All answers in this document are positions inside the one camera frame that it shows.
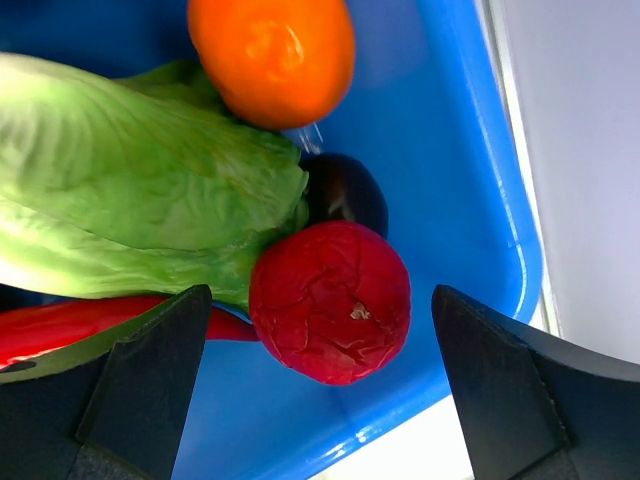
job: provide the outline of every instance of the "red bell pepper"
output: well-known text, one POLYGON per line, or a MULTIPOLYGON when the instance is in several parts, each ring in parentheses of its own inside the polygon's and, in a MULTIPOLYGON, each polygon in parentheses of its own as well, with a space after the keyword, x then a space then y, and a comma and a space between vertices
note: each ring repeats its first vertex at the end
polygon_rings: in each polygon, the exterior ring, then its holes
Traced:
MULTIPOLYGON (((0 313, 0 369, 58 350, 141 315, 167 299, 160 295, 71 300, 0 313)), ((213 307, 208 340, 258 340, 252 325, 213 307)))

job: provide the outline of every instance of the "green leaf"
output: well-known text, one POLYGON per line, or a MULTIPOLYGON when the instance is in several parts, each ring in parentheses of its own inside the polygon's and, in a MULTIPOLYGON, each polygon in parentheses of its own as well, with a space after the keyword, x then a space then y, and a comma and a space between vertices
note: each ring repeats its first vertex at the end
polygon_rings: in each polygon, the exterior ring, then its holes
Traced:
POLYGON ((202 68, 109 80, 0 54, 0 283, 98 298, 207 284, 246 308, 251 271, 302 228, 307 174, 231 115, 202 68))

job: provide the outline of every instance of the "orange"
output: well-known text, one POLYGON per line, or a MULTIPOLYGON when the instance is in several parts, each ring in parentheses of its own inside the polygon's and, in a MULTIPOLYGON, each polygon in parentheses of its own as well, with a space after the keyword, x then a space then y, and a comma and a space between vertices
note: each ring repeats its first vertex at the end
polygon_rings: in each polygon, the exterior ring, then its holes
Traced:
POLYGON ((356 42, 344 0, 190 0, 188 19, 207 75, 247 123, 308 125, 351 86, 356 42))

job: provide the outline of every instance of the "white surface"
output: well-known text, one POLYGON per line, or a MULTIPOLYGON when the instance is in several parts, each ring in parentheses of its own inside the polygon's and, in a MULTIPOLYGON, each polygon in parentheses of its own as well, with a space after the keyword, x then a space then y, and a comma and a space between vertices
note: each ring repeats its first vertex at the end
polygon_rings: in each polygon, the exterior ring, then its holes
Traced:
POLYGON ((455 405, 447 397, 315 480, 463 480, 472 476, 455 405))
POLYGON ((563 336, 640 363, 640 2, 499 2, 563 336))

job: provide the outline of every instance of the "wrinkled tomato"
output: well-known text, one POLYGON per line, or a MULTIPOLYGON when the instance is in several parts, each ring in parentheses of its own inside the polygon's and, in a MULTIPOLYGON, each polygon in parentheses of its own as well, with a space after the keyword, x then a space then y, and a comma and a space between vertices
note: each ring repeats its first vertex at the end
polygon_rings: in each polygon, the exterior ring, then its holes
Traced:
POLYGON ((362 225, 313 225, 271 247, 251 281, 250 316, 284 365, 346 385, 385 366, 404 346, 409 275, 398 254, 362 225))

